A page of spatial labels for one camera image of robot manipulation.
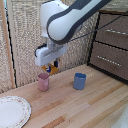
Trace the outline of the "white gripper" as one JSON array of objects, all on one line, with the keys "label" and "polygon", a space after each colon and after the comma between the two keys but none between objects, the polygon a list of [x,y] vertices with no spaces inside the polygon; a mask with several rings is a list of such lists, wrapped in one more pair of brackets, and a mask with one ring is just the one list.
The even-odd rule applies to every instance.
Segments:
[{"label": "white gripper", "polygon": [[[59,58],[67,51],[67,45],[58,45],[53,49],[48,46],[37,48],[35,50],[35,64],[40,66],[43,70],[50,72],[50,66],[46,65],[49,62]],[[54,67],[59,67],[59,60],[54,61]]]}]

